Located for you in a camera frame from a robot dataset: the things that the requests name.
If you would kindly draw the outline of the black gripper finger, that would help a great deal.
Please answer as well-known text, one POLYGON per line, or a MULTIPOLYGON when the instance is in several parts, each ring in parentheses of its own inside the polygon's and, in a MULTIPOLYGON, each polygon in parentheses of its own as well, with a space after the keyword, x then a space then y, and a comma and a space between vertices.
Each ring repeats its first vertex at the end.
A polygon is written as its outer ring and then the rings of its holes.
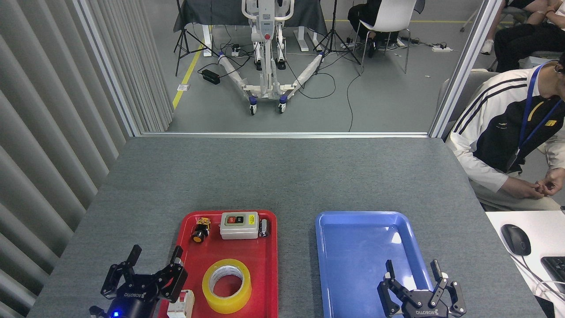
POLYGON ((177 302, 188 277, 188 273, 181 261, 182 254, 182 247, 176 246, 170 263, 155 273, 158 298, 166 299, 172 303, 177 302))
POLYGON ((410 292, 396 280, 393 262, 390 259, 385 263, 385 267, 387 268, 387 272, 383 280, 379 283, 377 292, 379 293, 385 316, 392 318, 396 314, 401 314, 402 310, 400 306, 391 300, 389 292, 393 292, 403 304, 405 302, 411 302, 412 298, 410 292))
POLYGON ((124 277, 127 284, 132 284, 133 275, 135 274, 133 266, 136 265, 141 252, 142 248, 138 244, 135 244, 127 260, 110 266, 101 288, 101 295, 107 299, 116 298, 118 284, 122 277, 124 277))
POLYGON ((466 314, 466 305, 462 296, 462 288, 456 280, 449 279, 448 275, 441 271, 437 260, 430 262, 430 267, 436 281, 433 294, 429 299, 429 308, 437 310, 438 317, 461 317, 466 314), (441 297, 447 291, 450 295, 451 306, 448 307, 441 301, 441 297))

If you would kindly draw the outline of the person's right hand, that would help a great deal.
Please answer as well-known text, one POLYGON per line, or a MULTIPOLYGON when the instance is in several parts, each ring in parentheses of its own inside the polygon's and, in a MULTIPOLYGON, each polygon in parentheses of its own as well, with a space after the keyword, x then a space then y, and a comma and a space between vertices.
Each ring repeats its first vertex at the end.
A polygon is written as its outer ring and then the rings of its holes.
POLYGON ((541 199, 547 196, 541 184, 537 182, 531 183, 515 177, 508 177, 501 186, 501 190, 517 199, 541 199))

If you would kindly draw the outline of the person's left hand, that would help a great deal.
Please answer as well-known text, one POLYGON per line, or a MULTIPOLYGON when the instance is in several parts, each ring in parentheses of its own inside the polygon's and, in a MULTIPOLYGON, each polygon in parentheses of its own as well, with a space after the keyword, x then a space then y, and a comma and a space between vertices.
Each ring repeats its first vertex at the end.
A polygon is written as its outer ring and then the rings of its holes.
POLYGON ((546 197, 551 197, 558 193, 564 183, 565 169, 562 167, 549 169, 545 177, 538 180, 535 185, 535 190, 546 197))

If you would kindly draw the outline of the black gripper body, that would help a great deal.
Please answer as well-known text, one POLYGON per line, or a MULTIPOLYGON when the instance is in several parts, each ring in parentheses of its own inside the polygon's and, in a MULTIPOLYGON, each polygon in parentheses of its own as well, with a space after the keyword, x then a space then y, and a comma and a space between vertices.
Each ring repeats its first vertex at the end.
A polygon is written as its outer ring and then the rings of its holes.
POLYGON ((446 318, 447 306, 440 300, 442 292, 412 290, 399 297, 404 318, 446 318))
POLYGON ((106 318, 151 318, 160 290, 156 283, 104 284, 104 296, 111 299, 106 318))

